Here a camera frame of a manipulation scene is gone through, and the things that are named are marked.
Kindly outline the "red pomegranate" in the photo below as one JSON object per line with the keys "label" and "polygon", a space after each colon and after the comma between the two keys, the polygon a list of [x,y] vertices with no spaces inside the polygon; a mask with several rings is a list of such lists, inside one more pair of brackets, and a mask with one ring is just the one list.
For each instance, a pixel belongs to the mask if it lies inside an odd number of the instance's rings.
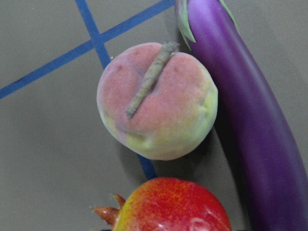
{"label": "red pomegranate", "polygon": [[124,199],[115,193],[118,208],[92,210],[114,231],[230,231],[219,200],[205,187],[177,178],[154,178]]}

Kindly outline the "pink yellow peach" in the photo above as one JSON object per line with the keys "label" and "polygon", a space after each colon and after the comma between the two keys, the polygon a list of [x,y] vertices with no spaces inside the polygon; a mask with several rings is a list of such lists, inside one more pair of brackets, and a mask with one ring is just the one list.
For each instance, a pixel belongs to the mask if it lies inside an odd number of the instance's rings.
{"label": "pink yellow peach", "polygon": [[196,58],[176,52],[128,118],[125,110],[160,49],[160,43],[143,43],[112,60],[98,84],[97,106],[107,130],[120,143],[151,160],[173,160],[193,151],[212,129],[218,89]]}

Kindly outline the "purple eggplant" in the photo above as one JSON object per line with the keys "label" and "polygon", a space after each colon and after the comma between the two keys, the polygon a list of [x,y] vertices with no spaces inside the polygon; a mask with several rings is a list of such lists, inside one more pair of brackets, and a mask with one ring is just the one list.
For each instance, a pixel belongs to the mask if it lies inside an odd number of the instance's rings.
{"label": "purple eggplant", "polygon": [[233,141],[255,231],[308,228],[308,178],[297,144],[264,75],[222,0],[178,0],[189,49],[219,94],[217,132]]}

